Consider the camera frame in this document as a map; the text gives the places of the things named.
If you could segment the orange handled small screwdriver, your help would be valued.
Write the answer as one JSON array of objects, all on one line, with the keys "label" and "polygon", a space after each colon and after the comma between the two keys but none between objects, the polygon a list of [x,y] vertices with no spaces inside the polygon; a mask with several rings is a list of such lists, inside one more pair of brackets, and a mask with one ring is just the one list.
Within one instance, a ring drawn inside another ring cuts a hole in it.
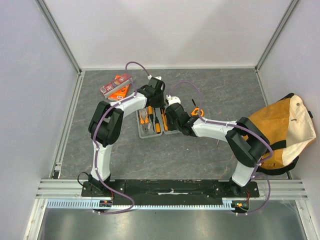
[{"label": "orange handled small screwdriver", "polygon": [[153,108],[151,106],[148,106],[148,115],[149,115],[149,118],[150,118],[150,122],[152,124],[152,129],[154,129],[154,114],[153,114]]}]

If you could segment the orange utility knife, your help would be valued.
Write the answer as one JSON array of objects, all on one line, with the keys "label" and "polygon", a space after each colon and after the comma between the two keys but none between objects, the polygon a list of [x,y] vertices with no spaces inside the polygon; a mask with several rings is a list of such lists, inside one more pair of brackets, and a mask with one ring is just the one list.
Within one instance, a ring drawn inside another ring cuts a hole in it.
[{"label": "orange utility knife", "polygon": [[161,117],[162,117],[162,122],[163,122],[163,126],[164,126],[164,130],[168,131],[168,123],[167,123],[167,116],[166,116],[166,112],[164,108],[161,108]]}]

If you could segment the orange pliers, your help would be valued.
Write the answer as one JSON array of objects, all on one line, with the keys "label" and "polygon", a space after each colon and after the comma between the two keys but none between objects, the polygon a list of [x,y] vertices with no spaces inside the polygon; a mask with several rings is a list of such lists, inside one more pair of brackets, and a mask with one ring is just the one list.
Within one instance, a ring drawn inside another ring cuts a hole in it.
[{"label": "orange pliers", "polygon": [[151,128],[151,123],[149,120],[149,113],[147,108],[140,109],[139,111],[139,121],[144,134],[147,134]]}]

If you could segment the orange handled large screwdriver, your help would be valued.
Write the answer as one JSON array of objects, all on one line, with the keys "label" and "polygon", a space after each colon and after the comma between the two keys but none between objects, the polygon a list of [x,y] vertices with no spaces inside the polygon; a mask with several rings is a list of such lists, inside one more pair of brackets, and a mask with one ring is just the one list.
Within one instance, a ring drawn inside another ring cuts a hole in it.
[{"label": "orange handled large screwdriver", "polygon": [[155,108],[153,109],[153,112],[154,112],[154,117],[155,117],[155,119],[154,119],[154,122],[155,122],[155,132],[156,132],[157,134],[160,134],[162,131],[161,131],[160,122],[159,122],[159,119],[158,119],[158,117],[157,117],[156,109],[155,109]]}]

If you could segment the grey plastic tool case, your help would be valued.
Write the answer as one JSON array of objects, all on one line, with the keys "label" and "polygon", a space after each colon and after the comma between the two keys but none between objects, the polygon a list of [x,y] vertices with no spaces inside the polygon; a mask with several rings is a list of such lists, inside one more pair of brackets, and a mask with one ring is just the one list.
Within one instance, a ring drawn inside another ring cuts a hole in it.
[{"label": "grey plastic tool case", "polygon": [[167,124],[167,117],[163,108],[153,108],[151,106],[137,110],[137,128],[141,139],[155,138],[162,134],[178,134],[178,130],[170,130]]}]

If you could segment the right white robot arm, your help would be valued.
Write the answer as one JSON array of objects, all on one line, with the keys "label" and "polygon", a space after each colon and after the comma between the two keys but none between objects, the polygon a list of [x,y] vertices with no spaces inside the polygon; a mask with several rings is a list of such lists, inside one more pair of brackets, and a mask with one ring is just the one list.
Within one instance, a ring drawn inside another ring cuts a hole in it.
[{"label": "right white robot arm", "polygon": [[181,104],[166,108],[168,121],[185,136],[211,138],[227,142],[238,163],[231,177],[229,191],[235,197],[247,191],[265,153],[273,153],[267,137],[246,117],[238,121],[214,121],[189,115]]}]

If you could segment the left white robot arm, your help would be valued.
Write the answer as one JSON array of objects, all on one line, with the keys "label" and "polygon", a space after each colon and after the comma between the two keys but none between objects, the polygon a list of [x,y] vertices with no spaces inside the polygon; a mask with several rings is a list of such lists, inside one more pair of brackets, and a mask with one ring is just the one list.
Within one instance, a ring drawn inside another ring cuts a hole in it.
[{"label": "left white robot arm", "polygon": [[110,191],[110,160],[113,144],[118,140],[123,119],[149,106],[164,106],[165,83],[146,84],[128,97],[107,103],[101,101],[93,114],[88,131],[93,143],[93,166],[88,181],[98,196],[106,196]]}]

